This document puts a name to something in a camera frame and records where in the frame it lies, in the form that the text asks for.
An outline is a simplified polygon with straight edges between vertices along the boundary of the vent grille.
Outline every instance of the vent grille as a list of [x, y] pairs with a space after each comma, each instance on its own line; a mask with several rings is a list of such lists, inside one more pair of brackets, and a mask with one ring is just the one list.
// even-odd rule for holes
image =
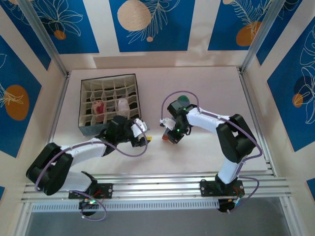
[[[126, 210], [181, 210], [181, 209], [218, 209], [217, 199], [174, 200], [174, 201], [110, 201], [104, 204], [107, 211]], [[85, 211], [102, 210], [98, 205]], [[32, 212], [72, 212], [79, 211], [79, 204], [65, 203], [37, 203]]]

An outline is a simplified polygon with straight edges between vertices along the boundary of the white table surface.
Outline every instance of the white table surface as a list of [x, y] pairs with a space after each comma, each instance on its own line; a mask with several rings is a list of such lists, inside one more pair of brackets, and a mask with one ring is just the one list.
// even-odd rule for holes
[[[177, 90], [189, 90], [197, 94], [200, 107], [207, 111], [228, 116], [241, 114], [257, 137], [235, 67], [90, 69], [74, 70], [71, 73], [54, 142], [58, 145], [72, 145], [91, 138], [83, 136], [77, 124], [81, 80], [131, 73], [137, 77], [142, 118], [151, 129], [147, 135], [153, 137], [147, 152], [137, 158], [113, 152], [102, 158], [79, 163], [72, 170], [84, 170], [91, 174], [219, 171], [225, 157], [215, 134], [194, 127], [191, 135], [184, 137], [177, 145], [161, 139], [165, 131], [159, 126], [161, 104], [168, 94]], [[171, 117], [166, 107], [180, 95], [174, 95], [165, 103], [164, 117]], [[187, 96], [191, 103], [195, 103], [191, 95]], [[132, 148], [131, 144], [119, 144], [118, 147], [130, 154], [140, 153], [143, 148]], [[264, 157], [248, 161], [242, 170], [266, 171]]]

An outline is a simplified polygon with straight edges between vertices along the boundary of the gray floor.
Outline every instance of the gray floor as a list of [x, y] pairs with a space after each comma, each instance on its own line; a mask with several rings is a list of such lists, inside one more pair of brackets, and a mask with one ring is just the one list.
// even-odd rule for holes
[[79, 213], [33, 213], [27, 236], [287, 236], [279, 199], [250, 199], [230, 215], [218, 210], [110, 211], [105, 221]]

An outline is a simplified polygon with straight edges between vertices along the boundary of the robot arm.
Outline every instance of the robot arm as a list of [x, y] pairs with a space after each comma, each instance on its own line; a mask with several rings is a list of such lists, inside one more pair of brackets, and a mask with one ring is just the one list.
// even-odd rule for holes
[[167, 109], [173, 119], [166, 118], [161, 120], [160, 123], [161, 126], [169, 129], [167, 136], [171, 143], [176, 144], [185, 134], [189, 135], [193, 126], [199, 126], [217, 134], [226, 159], [216, 176], [216, 181], [221, 185], [221, 189], [225, 189], [233, 183], [237, 179], [237, 170], [242, 159], [255, 148], [255, 144], [250, 139], [226, 122], [226, 120], [229, 120], [238, 125], [254, 138], [243, 117], [241, 115], [220, 116], [203, 109], [198, 110], [197, 106], [193, 104], [183, 106], [178, 100], [172, 102]]
[[148, 130], [145, 122], [140, 119], [127, 120], [125, 117], [116, 116], [99, 135], [87, 142], [74, 145], [78, 146], [77, 148], [60, 147], [55, 143], [50, 143], [46, 145], [29, 167], [26, 176], [33, 183], [36, 183], [47, 164], [58, 153], [67, 149], [43, 173], [38, 187], [46, 195], [52, 195], [60, 190], [78, 190], [92, 195], [97, 191], [96, 179], [86, 172], [71, 172], [69, 171], [70, 167], [91, 158], [106, 156], [115, 150], [114, 147], [119, 143], [131, 142], [133, 147], [144, 146], [146, 144], [145, 138], [139, 138], [139, 135], [142, 134], [140, 128], [143, 132]]

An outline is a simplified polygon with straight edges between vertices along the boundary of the storage box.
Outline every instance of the storage box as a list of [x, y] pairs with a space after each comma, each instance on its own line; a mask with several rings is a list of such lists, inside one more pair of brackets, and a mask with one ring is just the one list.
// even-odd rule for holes
[[[128, 110], [123, 112], [118, 111], [118, 101], [121, 98], [126, 99], [129, 104]], [[104, 103], [103, 113], [95, 113], [92, 108], [95, 101]], [[82, 80], [78, 126], [83, 135], [99, 134], [116, 115], [122, 115], [127, 119], [141, 117], [136, 75]]]

